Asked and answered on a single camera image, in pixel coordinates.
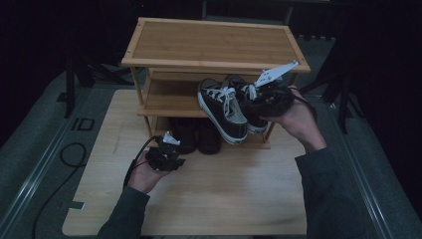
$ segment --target black sneaker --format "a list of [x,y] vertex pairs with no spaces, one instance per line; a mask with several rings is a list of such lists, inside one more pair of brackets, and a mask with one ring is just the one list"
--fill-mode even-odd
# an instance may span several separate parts
[[[252,85],[238,75],[229,75],[225,81],[228,81],[229,86],[236,90],[236,99],[240,106],[250,100],[249,86]],[[243,115],[248,120],[247,129],[249,133],[264,133],[267,130],[268,122],[266,120],[260,119],[258,115],[245,110],[243,110]]]
[[246,139],[248,123],[235,95],[235,90],[228,88],[227,84],[221,86],[209,78],[203,80],[198,88],[199,106],[213,121],[223,138],[232,144],[242,143]]
[[169,118],[174,138],[180,140],[175,151],[180,154],[187,154],[196,149],[196,119],[195,118]]
[[221,148],[221,135],[209,118],[198,119],[198,150],[204,154],[215,154]]

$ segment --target sleeve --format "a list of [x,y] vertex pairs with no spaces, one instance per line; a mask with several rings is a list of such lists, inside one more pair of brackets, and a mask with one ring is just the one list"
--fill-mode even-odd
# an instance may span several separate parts
[[100,229],[99,239],[138,239],[149,196],[131,187],[125,187],[108,221]]
[[296,158],[302,176],[308,238],[366,238],[357,206],[335,158],[321,149]]

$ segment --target wooden shelf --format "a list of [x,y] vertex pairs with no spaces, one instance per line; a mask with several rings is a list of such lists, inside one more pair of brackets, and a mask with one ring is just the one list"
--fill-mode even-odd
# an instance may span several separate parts
[[[142,95],[144,104],[139,106],[139,116],[206,118],[200,109],[197,92],[199,83],[205,78],[223,82],[225,74],[171,73],[150,71]],[[257,76],[242,75],[253,83]]]
[[[237,74],[254,83],[263,70],[293,60],[299,65],[291,70],[290,84],[311,68],[288,26],[139,18],[121,63],[131,68],[137,114],[153,135],[166,131],[158,126],[160,119],[207,117],[197,99],[202,80],[223,82],[228,74]],[[143,89],[135,67],[146,68]],[[271,123],[265,134],[249,134],[241,145],[223,147],[270,148],[273,127]]]

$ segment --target black shoe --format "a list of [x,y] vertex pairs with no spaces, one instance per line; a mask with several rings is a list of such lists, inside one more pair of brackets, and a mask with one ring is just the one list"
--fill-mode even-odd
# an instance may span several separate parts
[[209,118],[201,118],[198,127],[198,150],[204,154],[215,154],[221,148],[221,135]]
[[[229,75],[226,77],[226,80],[229,82],[229,86],[236,90],[236,99],[241,106],[243,102],[250,100],[249,97],[249,86],[245,80],[243,80],[238,75]],[[266,120],[260,119],[258,115],[254,113],[247,113],[243,111],[243,115],[248,120],[248,132],[249,133],[263,133],[267,129],[268,122]]]
[[260,117],[279,117],[293,105],[296,96],[279,81],[273,81],[257,90],[257,97],[241,103],[242,111]]
[[221,86],[213,79],[205,79],[199,84],[198,102],[223,138],[232,144],[246,139],[248,121],[243,116],[236,100],[236,92],[227,85]]
[[187,154],[196,149],[196,119],[195,118],[170,118],[173,137],[180,140],[180,145],[175,149],[180,154]]

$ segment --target high-top sneaker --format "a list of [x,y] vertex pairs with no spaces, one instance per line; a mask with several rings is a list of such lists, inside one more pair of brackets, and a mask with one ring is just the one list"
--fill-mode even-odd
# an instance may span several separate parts
[[283,82],[282,75],[293,69],[299,63],[289,64],[264,71],[253,84],[246,84],[238,76],[229,76],[229,85],[237,89],[236,93],[243,98],[239,105],[245,115],[253,114],[260,117],[279,117],[293,105],[295,100],[304,102],[316,116],[315,109],[302,98],[296,97],[292,89]]
[[[243,80],[243,78],[238,75],[229,75],[226,77],[225,81],[228,82],[229,87],[236,90],[236,99],[240,105],[250,100],[249,89],[251,85]],[[266,120],[260,119],[258,115],[251,111],[245,111],[245,109],[243,109],[243,115],[248,120],[247,129],[249,133],[265,132],[268,126],[268,122]]]
[[213,79],[205,79],[199,84],[198,102],[223,138],[232,144],[246,139],[248,121],[243,116],[236,100],[236,92],[225,83],[220,85]]

